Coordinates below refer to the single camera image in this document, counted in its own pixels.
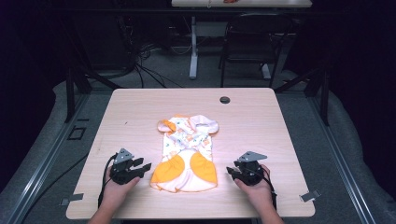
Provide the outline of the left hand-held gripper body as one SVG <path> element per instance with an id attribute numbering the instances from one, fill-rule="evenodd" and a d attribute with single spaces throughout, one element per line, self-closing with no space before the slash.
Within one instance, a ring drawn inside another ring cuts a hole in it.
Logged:
<path id="1" fill-rule="evenodd" d="M 133 167 L 134 155 L 122 148 L 114 159 L 110 170 L 110 178 L 117 184 L 123 185 L 134 179 Z"/>

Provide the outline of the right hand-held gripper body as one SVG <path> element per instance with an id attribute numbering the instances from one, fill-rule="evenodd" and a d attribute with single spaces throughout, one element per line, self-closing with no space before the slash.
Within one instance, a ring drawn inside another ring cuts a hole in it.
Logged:
<path id="1" fill-rule="evenodd" d="M 240 156 L 237 161 L 243 163 L 242 167 L 236 167 L 242 173 L 239 180 L 248 186 L 254 186 L 260 183 L 264 178 L 264 174 L 262 167 L 259 165 L 259 161 L 266 158 L 266 155 L 253 151 L 247 151 Z"/>

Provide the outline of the orange and white baby garment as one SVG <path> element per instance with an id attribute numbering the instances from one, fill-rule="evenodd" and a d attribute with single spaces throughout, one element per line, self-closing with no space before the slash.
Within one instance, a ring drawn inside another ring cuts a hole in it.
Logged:
<path id="1" fill-rule="evenodd" d="M 163 133 L 162 161 L 156 166 L 150 186 L 168 192 L 200 192 L 218 185 L 213 162 L 212 135 L 218 123 L 203 115 L 173 116 L 157 125 Z"/>

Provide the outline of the person's left hand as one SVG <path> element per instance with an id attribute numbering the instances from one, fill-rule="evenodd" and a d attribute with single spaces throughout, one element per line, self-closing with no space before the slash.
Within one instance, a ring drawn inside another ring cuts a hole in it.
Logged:
<path id="1" fill-rule="evenodd" d="M 119 185 L 110 178 L 110 171 L 106 172 L 106 185 L 103 193 L 101 208 L 117 210 L 124 202 L 129 191 L 140 181 L 135 177 L 127 184 Z"/>

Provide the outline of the person's right hand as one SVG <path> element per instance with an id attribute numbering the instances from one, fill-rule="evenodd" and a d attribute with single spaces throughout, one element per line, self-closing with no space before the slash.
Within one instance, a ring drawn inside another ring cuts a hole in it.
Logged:
<path id="1" fill-rule="evenodd" d="M 270 170 L 264 164 L 262 164 L 262 169 L 264 179 L 254 186 L 247 186 L 240 179 L 235 179 L 234 181 L 236 186 L 246 193 L 249 202 L 258 213 L 266 213 L 275 209 L 273 206 L 272 190 L 266 182 L 266 180 L 270 180 Z"/>

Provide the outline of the grey tape strip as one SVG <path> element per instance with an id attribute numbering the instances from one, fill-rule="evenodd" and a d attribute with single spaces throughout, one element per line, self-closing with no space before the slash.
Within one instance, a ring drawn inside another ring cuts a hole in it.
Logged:
<path id="1" fill-rule="evenodd" d="M 60 201 L 60 206 L 67 206 L 73 201 L 80 201 L 83 199 L 83 193 L 73 194 L 68 198 L 63 198 Z"/>
<path id="2" fill-rule="evenodd" d="M 314 201 L 316 198 L 320 197 L 321 193 L 316 189 L 316 190 L 312 190 L 307 192 L 306 194 L 303 194 L 300 196 L 300 199 L 303 202 L 309 202 L 309 201 Z"/>

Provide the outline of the white table leg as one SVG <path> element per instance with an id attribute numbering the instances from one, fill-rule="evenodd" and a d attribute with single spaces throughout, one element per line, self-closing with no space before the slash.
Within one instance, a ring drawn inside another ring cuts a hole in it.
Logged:
<path id="1" fill-rule="evenodd" d="M 198 52 L 197 52 L 197 37 L 196 37 L 196 20 L 191 18 L 191 65 L 190 65 L 190 79 L 197 78 L 198 67 Z"/>

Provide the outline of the black chair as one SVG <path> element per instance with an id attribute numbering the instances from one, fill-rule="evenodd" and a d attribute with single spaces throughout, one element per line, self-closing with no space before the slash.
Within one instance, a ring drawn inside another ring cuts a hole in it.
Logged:
<path id="1" fill-rule="evenodd" d="M 269 87 L 275 79 L 285 37 L 292 29 L 292 18 L 285 14 L 243 13 L 226 25 L 219 59 L 220 86 L 224 86 L 226 63 L 256 63 L 273 69 Z"/>

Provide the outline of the white background table top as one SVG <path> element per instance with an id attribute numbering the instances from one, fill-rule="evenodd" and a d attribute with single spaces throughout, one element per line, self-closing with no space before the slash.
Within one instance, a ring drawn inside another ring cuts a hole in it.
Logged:
<path id="1" fill-rule="evenodd" d="M 225 4 L 222 0 L 172 0 L 173 7 L 297 7 L 312 6 L 311 0 L 239 0 Z"/>

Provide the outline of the aluminium floor rail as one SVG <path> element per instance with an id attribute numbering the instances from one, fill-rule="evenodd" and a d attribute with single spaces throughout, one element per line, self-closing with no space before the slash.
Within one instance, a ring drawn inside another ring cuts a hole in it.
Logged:
<path id="1" fill-rule="evenodd" d="M 361 193 L 361 188 L 357 184 L 353 174 L 349 169 L 347 161 L 345 160 L 344 155 L 332 133 L 331 127 L 326 125 L 322 120 L 322 117 L 319 113 L 318 101 L 315 98 L 308 97 L 307 102 L 310 104 L 320 129 L 323 131 L 325 138 L 327 139 L 335 167 L 344 183 L 350 201 L 352 201 L 355 207 L 361 224 L 377 224 L 366 200 Z"/>
<path id="2" fill-rule="evenodd" d="M 0 216 L 0 224 L 21 224 L 58 157 L 66 136 L 71 132 L 76 116 L 89 97 L 89 94 L 81 94 L 77 98 L 75 112 L 68 122 L 64 121 L 66 98 L 57 97 L 49 120 L 0 194 L 0 205 L 5 209 Z"/>

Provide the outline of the black metal stand frame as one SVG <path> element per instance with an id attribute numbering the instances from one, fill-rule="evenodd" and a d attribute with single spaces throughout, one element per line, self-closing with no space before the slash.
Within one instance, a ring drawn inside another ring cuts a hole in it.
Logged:
<path id="1" fill-rule="evenodd" d="M 318 67 L 312 69 L 311 71 L 298 76 L 286 84 L 275 89 L 276 93 L 281 93 L 295 86 L 296 84 L 308 80 L 308 83 L 304 89 L 304 95 L 306 97 L 316 97 L 318 92 L 320 92 L 320 103 L 319 103 L 319 116 L 323 123 L 328 126 L 328 102 L 329 102 L 329 83 L 330 83 L 330 74 L 328 73 L 329 68 L 331 67 L 331 59 L 323 59 Z"/>
<path id="2" fill-rule="evenodd" d="M 60 16 L 59 21 L 64 28 L 65 38 L 67 39 L 70 52 L 67 54 L 68 71 L 66 73 L 66 99 L 67 113 L 65 122 L 69 122 L 76 114 L 77 107 L 75 101 L 75 89 L 82 94 L 90 94 L 92 86 L 88 81 L 89 77 L 99 81 L 111 90 L 119 89 L 120 86 L 100 76 L 92 69 L 86 51 L 78 36 L 76 26 L 70 16 Z"/>

